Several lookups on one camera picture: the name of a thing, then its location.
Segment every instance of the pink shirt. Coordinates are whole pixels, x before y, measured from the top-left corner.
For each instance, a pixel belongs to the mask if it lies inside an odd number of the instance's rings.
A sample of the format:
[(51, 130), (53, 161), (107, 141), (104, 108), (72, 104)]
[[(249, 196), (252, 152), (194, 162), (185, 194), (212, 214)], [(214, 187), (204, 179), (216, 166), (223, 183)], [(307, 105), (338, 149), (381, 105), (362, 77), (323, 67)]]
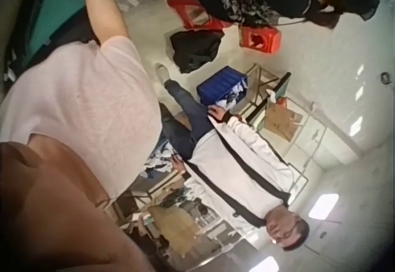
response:
[(143, 170), (162, 128), (152, 83), (121, 36), (62, 46), (29, 69), (2, 103), (0, 127), (1, 142), (42, 134), (64, 143), (112, 199)]

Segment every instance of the hand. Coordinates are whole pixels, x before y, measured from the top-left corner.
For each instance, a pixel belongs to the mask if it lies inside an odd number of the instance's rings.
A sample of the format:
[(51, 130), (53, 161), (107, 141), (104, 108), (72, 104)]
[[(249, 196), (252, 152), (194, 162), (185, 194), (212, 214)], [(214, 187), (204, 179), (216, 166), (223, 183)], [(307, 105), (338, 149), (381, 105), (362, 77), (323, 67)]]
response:
[(218, 121), (222, 121), (223, 116), (227, 111), (223, 107), (219, 107), (217, 105), (210, 105), (209, 106), (209, 114), (216, 118)]
[(184, 162), (182, 162), (182, 160), (180, 160), (176, 155), (172, 155), (170, 161), (173, 165), (173, 170), (176, 170), (178, 172), (182, 172), (186, 170)]

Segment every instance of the plastic stool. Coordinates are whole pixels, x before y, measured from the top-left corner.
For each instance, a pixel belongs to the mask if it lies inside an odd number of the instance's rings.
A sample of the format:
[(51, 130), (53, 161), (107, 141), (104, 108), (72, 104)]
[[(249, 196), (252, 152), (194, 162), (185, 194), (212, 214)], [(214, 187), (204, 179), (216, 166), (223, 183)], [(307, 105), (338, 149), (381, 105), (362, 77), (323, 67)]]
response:
[(198, 0), (167, 0), (167, 4), (176, 10), (178, 16), (182, 19), (184, 23), (184, 27), (187, 30), (190, 29), (199, 29), (199, 30), (221, 30), (222, 28), (225, 27), (230, 27), (230, 23), (228, 22), (223, 22), (221, 20), (215, 19), (212, 16), (209, 16), (209, 20), (204, 23), (204, 24), (195, 24), (193, 20), (188, 16), (188, 13), (186, 11), (187, 6), (194, 6), (199, 9), (202, 9), (204, 12), (204, 8), (202, 5), (200, 5), (200, 2)]
[(276, 53), (281, 44), (281, 32), (275, 28), (240, 29), (240, 46), (263, 53)]

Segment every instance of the cardboard box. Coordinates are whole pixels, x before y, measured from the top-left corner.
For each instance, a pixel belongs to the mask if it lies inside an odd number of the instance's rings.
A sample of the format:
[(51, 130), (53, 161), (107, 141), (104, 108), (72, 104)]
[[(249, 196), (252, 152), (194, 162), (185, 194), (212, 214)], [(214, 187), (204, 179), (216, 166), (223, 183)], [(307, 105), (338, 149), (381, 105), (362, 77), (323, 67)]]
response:
[(294, 137), (303, 116), (278, 104), (269, 104), (266, 110), (264, 128), (287, 141)]

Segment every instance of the man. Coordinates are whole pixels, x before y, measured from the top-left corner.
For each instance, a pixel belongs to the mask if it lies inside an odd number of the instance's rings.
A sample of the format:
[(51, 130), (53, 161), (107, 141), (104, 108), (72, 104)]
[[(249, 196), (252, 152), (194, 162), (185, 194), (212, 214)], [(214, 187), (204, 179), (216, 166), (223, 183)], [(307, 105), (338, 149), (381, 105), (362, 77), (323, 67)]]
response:
[[(286, 191), (293, 174), (287, 164), (240, 116), (217, 106), (207, 110), (170, 79), (163, 65), (156, 72), (191, 124), (189, 131), (160, 105), (163, 132), (185, 162), (173, 159), (173, 166), (202, 184), (208, 193), (202, 203), (224, 219), (237, 217), (256, 228), (266, 226), (272, 241), (285, 251), (301, 246), (309, 225), (288, 210)], [(192, 184), (187, 181), (185, 186), (193, 188)]]

